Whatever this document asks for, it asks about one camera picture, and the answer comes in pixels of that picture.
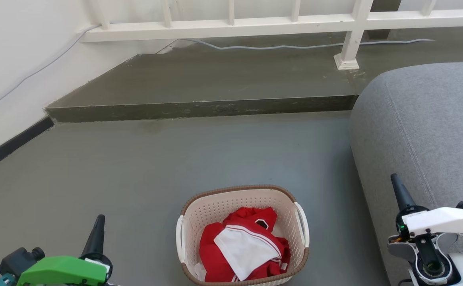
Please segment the brown basket rim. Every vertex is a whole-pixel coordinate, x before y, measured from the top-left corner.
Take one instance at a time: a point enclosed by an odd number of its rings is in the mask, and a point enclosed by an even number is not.
[[[209,195],[213,194],[219,194],[219,193],[226,193],[226,192],[233,192],[233,191],[242,191],[242,190],[261,190],[261,189],[271,189],[271,190],[277,190],[280,191],[284,194],[286,194],[291,201],[294,203],[296,202],[295,197],[285,188],[276,186],[276,185],[246,185],[246,186],[236,186],[236,187],[228,187],[228,188],[222,188],[222,189],[217,189],[217,190],[212,190],[208,192],[203,192],[195,195],[194,197],[191,197],[187,203],[184,205],[182,208],[182,215],[186,214],[186,210],[189,207],[191,203],[193,203],[195,200],[201,198],[201,197],[207,197]],[[307,259],[309,257],[309,248],[306,247],[304,248],[304,256],[302,257],[302,260],[300,261],[299,265],[291,269],[290,271],[287,271],[284,274],[281,275],[275,275],[271,277],[266,277],[262,279],[255,279],[255,280],[248,280],[248,281],[239,281],[239,282],[204,282],[200,281],[197,278],[195,278],[191,272],[189,272],[187,265],[185,263],[182,263],[182,270],[184,271],[184,274],[189,278],[189,280],[199,286],[248,286],[248,285],[255,285],[255,284],[263,284],[263,283],[269,283],[277,280],[282,280],[286,279],[288,277],[292,277],[293,275],[297,274],[306,266]]]

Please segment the folded clothes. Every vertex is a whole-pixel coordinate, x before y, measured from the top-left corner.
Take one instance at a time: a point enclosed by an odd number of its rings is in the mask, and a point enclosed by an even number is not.
[[[195,266],[205,282],[235,282],[279,275],[290,260],[288,241],[272,235],[272,208],[240,208],[203,230]]]

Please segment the beige plastic basket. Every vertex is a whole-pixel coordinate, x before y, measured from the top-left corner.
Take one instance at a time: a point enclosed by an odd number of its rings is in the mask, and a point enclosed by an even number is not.
[[[223,221],[240,207],[272,207],[277,213],[273,234],[285,237],[291,250],[286,273],[240,282],[203,282],[196,278],[199,241],[205,226]],[[198,194],[186,203],[176,224],[176,249],[186,276],[200,286],[274,286],[287,282],[306,264],[309,256],[309,228],[306,215],[295,197],[279,186],[252,185],[214,190]]]

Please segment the basket handle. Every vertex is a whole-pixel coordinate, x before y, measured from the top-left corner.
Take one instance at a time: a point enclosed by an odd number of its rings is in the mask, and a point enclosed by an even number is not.
[[[181,215],[176,222],[176,251],[178,253],[178,260],[180,263],[186,262],[186,250],[183,245],[186,242],[186,234],[182,231],[184,224],[184,216]]]
[[[294,204],[298,212],[296,220],[298,222],[298,230],[300,231],[300,237],[304,238],[304,246],[309,247],[309,225],[307,223],[306,213],[304,213],[304,210],[297,202],[295,202]]]

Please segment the gray sofa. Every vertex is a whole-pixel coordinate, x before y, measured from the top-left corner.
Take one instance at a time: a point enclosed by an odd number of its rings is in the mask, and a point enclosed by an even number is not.
[[[381,74],[357,99],[351,148],[391,285],[409,278],[408,263],[389,254],[398,212],[396,172],[418,205],[463,201],[463,63],[402,68]],[[463,238],[453,246],[463,253]]]

